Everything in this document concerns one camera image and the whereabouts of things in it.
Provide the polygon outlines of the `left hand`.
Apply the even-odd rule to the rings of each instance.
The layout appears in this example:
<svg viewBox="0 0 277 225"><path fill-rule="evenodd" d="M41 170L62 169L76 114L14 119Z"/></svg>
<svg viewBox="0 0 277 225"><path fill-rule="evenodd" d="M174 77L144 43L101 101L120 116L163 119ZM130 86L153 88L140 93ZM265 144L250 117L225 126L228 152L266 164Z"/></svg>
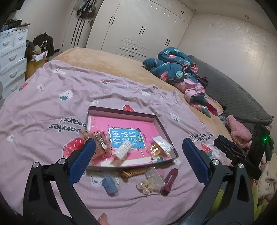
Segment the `left hand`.
<svg viewBox="0 0 277 225"><path fill-rule="evenodd" d="M98 218L98 222L101 225L109 225L107 214L105 213L101 214L101 216Z"/></svg>

